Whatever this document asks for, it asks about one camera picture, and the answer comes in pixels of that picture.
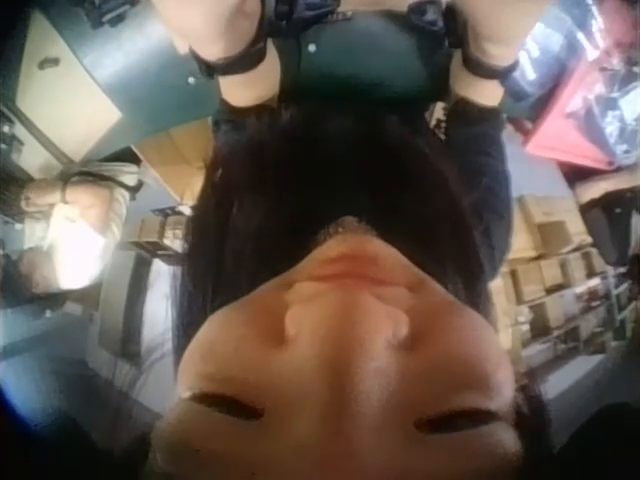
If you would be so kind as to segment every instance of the nose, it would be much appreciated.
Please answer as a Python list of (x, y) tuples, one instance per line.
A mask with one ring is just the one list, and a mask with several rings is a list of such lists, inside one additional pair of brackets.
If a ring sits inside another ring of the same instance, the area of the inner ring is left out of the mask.
[(331, 284), (290, 305), (286, 348), (292, 361), (308, 369), (300, 373), (312, 376), (315, 387), (330, 387), (322, 390), (352, 405), (363, 405), (354, 402), (361, 393), (373, 406), (374, 392), (397, 377), (410, 323), (401, 308), (357, 282)]

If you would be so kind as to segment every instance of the closed eye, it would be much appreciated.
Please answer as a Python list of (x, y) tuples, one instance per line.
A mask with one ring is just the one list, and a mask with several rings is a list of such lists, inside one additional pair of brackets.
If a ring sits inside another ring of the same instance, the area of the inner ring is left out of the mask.
[(188, 400), (238, 420), (255, 422), (264, 417), (264, 410), (229, 395), (199, 392), (190, 395)]
[(488, 410), (462, 410), (430, 418), (419, 418), (413, 426), (425, 435), (448, 435), (466, 432), (502, 421), (502, 417)]

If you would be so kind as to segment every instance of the long black hair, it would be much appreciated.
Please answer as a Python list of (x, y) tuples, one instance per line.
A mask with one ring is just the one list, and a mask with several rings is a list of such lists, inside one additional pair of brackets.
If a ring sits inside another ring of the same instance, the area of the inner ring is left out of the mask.
[[(176, 360), (208, 316), (293, 267), (345, 215), (489, 318), (490, 274), (465, 192), (443, 143), (420, 123), (372, 109), (280, 107), (219, 135), (177, 283)], [(523, 470), (538, 475), (551, 455), (546, 409), (531, 384), (521, 394)]]

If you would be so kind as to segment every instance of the person in white shirt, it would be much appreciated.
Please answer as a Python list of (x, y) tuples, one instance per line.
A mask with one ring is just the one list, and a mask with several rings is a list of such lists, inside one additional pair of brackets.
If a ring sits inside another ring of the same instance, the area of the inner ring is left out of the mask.
[(139, 188), (139, 167), (124, 162), (84, 163), (27, 185), (21, 205), (30, 215), (18, 267), (28, 288), (45, 295), (99, 281)]

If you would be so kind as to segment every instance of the person in black clothing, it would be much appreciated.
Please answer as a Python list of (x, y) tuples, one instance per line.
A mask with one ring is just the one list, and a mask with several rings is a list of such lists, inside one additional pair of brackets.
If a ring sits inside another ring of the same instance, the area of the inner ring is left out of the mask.
[[(253, 51), (245, 47), (264, 6), (154, 3), (218, 68)], [(176, 478), (550, 478), (602, 458), (574, 465), (576, 452), (594, 448), (589, 436), (606, 431), (598, 419), (554, 457), (540, 396), (517, 386), (487, 320), (511, 200), (503, 90), (483, 77), (508, 69), (546, 3), (457, 2), (469, 38), (466, 59), (458, 51), (452, 62), (444, 142), (421, 105), (278, 95), (271, 42), (257, 65), (245, 56), (218, 79), (216, 149), (179, 282), (179, 399), (113, 468)], [(633, 428), (637, 412), (620, 408), (612, 415)], [(603, 415), (610, 431), (624, 428)], [(617, 474), (630, 457), (617, 449), (606, 458)]]

